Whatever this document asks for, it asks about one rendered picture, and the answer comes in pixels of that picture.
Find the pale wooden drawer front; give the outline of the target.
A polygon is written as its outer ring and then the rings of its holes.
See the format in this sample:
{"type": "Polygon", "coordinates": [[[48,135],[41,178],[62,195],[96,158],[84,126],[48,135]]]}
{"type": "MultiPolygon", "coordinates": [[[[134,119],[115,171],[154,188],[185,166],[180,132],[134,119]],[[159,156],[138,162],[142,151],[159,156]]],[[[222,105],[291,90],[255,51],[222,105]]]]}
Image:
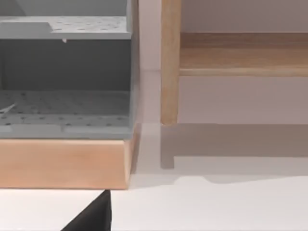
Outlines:
{"type": "Polygon", "coordinates": [[[127,189],[140,136],[137,123],[127,140],[0,139],[0,188],[127,189]]]}

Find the grey pierced drawer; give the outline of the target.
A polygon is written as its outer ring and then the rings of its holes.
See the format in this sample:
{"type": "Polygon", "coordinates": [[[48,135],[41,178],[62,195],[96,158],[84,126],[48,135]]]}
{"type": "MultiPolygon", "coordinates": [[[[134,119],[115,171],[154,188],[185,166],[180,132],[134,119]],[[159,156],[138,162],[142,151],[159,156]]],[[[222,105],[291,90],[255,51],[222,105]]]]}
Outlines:
{"type": "Polygon", "coordinates": [[[0,139],[132,136],[139,0],[0,0],[0,139]]]}

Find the open wooden shelf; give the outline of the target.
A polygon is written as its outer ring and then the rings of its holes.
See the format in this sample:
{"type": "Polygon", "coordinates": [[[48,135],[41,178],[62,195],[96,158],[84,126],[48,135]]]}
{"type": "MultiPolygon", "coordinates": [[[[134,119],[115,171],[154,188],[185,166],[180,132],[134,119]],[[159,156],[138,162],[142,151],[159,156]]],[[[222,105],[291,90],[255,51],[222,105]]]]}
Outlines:
{"type": "Polygon", "coordinates": [[[162,0],[161,123],[306,120],[308,0],[162,0]]]}

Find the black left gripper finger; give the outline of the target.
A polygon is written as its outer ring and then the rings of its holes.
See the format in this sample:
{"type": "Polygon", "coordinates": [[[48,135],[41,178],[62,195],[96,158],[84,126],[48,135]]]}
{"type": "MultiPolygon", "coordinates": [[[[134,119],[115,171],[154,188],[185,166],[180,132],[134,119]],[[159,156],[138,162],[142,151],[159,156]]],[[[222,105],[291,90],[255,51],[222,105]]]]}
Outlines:
{"type": "Polygon", "coordinates": [[[105,190],[61,231],[111,231],[111,225],[111,192],[105,190]]]}

